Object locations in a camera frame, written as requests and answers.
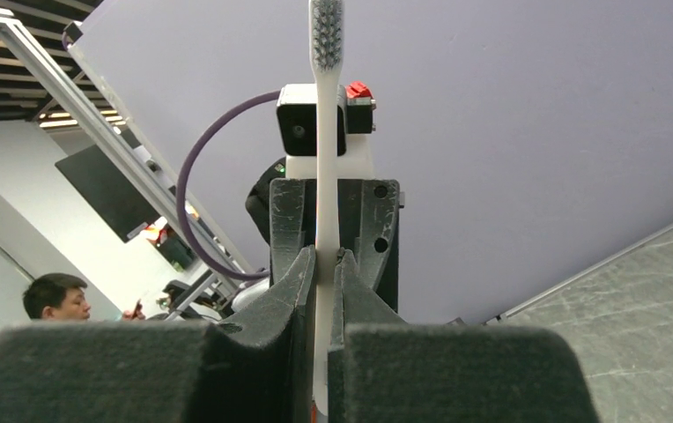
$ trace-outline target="toothbrush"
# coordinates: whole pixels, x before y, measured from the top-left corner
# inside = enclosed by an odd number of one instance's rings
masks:
[[[314,400],[328,415],[327,354],[339,250],[337,89],[342,72],[342,0],[309,0],[310,59],[316,101]]]

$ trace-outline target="cable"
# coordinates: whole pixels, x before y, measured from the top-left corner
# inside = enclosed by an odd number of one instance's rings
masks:
[[[234,271],[228,269],[224,264],[221,264],[214,258],[212,258],[207,251],[204,250],[202,244],[199,243],[199,240],[194,235],[194,232],[191,230],[191,224],[189,223],[189,216],[186,213],[186,188],[189,185],[189,176],[191,175],[191,168],[194,166],[194,162],[199,157],[199,153],[202,152],[202,149],[210,142],[212,137],[218,133],[225,125],[227,125],[232,119],[241,113],[254,108],[260,104],[268,103],[279,98],[279,91],[273,91],[271,93],[265,93],[259,96],[254,97],[253,99],[246,100],[239,104],[238,106],[231,108],[224,115],[220,116],[217,121],[215,121],[207,130],[202,134],[201,137],[196,141],[189,155],[186,156],[186,159],[183,161],[183,166],[181,166],[181,171],[178,173],[178,182],[175,187],[175,212],[178,215],[179,226],[181,227],[181,233],[183,234],[186,241],[189,243],[191,249],[194,250],[197,256],[210,268],[212,268],[217,273],[227,276],[231,279],[238,280],[258,280],[263,279],[269,276],[268,271],[259,271],[257,273],[241,273],[239,271]]]
[[[64,51],[70,51],[70,44],[67,41],[67,31],[64,30],[62,33],[62,47],[64,47]]]

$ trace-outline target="person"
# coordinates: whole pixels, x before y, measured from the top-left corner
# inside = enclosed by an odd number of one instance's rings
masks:
[[[86,321],[90,304],[86,282],[66,273],[49,273],[34,280],[23,293],[23,307],[31,320]],[[124,311],[121,320],[144,320],[141,305]]]

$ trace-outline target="gray marble floor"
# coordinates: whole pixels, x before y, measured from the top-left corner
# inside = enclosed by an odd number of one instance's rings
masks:
[[[673,423],[673,230],[506,324],[567,340],[602,422]]]

